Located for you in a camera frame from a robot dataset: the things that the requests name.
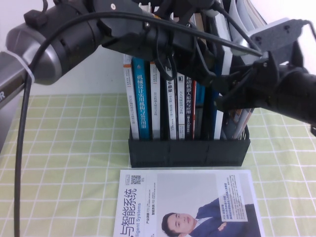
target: robotic arm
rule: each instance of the robotic arm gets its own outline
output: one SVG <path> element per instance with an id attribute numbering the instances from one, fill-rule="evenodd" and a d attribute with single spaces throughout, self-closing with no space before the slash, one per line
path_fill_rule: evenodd
<path id="1" fill-rule="evenodd" d="M 143 12 L 131 0 L 54 0 L 54 3 L 55 6 L 47 11 L 32 10 L 26 13 L 26 23 L 12 29 L 7 35 L 8 51 L 21 57 L 27 65 L 53 32 L 79 16 L 102 12 L 134 13 L 158 20 Z M 121 18 L 99 17 L 82 21 L 59 34 L 45 49 L 34 70 L 35 83 L 55 83 L 102 45 L 120 53 L 155 61 L 162 75 L 166 74 L 165 66 L 169 66 L 174 76 L 180 72 L 205 86 L 213 84 L 224 95 L 217 101 L 219 110 L 262 107 L 311 125 L 316 124 L 316 78 L 304 69 L 297 42 L 304 22 L 284 21 L 251 33 L 249 36 L 256 46 L 262 52 L 269 52 L 269 56 L 253 65 L 232 69 L 230 76 L 216 77 L 212 72 L 216 55 L 208 50 L 210 47 L 196 36 L 173 28 L 187 26 L 194 33 L 194 26 L 189 24 L 192 13 L 215 8 L 216 1 L 157 0 L 153 5 L 160 6 L 155 13 L 160 18 L 170 20 L 170 14 L 174 12 L 179 16 L 179 22 L 176 24 L 170 20 L 168 28 L 154 22 L 136 20 L 135 17 L 124 18 L 124 15 Z M 239 48 L 233 47 L 235 55 L 240 55 L 245 47 L 248 47 L 248 53 L 255 54 L 255 50 L 250 51 L 246 41 L 239 44 Z M 279 66 L 285 61 L 289 64 Z M 0 109 L 24 88 L 25 74 L 25 68 L 16 57 L 0 52 Z"/>

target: white cable tie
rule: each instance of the white cable tie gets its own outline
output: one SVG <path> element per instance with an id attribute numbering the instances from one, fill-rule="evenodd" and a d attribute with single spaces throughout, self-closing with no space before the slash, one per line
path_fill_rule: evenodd
<path id="1" fill-rule="evenodd" d="M 16 53 L 13 53 L 9 50 L 4 50 L 3 52 L 11 55 L 12 57 L 15 57 L 20 63 L 21 65 L 25 68 L 25 70 L 27 71 L 27 73 L 30 75 L 31 79 L 32 79 L 32 84 L 35 82 L 35 76 L 32 73 L 31 69 L 29 68 L 29 66 L 25 63 L 25 61 L 20 57 L 20 55 L 17 55 Z"/>

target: man in suit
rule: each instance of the man in suit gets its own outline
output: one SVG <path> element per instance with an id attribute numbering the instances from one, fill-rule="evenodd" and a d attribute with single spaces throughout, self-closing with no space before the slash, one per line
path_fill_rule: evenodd
<path id="1" fill-rule="evenodd" d="M 197 217 L 169 213 L 161 228 L 169 237 L 261 237 L 253 204 L 245 205 L 248 222 L 223 222 L 219 199 L 198 209 Z"/>

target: yellow checkered tablecloth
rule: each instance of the yellow checkered tablecloth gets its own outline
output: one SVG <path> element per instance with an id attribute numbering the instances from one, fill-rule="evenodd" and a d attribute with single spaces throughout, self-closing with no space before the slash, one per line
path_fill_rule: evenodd
<path id="1" fill-rule="evenodd" d="M 13 236 L 18 119 L 0 155 L 0 237 Z M 250 169 L 266 236 L 316 236 L 316 138 L 256 109 Z M 35 96 L 26 125 L 21 236 L 113 236 L 119 171 L 129 168 L 126 94 Z"/>

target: magazine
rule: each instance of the magazine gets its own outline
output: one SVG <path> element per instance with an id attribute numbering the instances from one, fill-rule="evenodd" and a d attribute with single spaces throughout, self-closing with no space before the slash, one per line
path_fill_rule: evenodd
<path id="1" fill-rule="evenodd" d="M 264 237 L 248 170 L 122 170 L 115 237 Z"/>

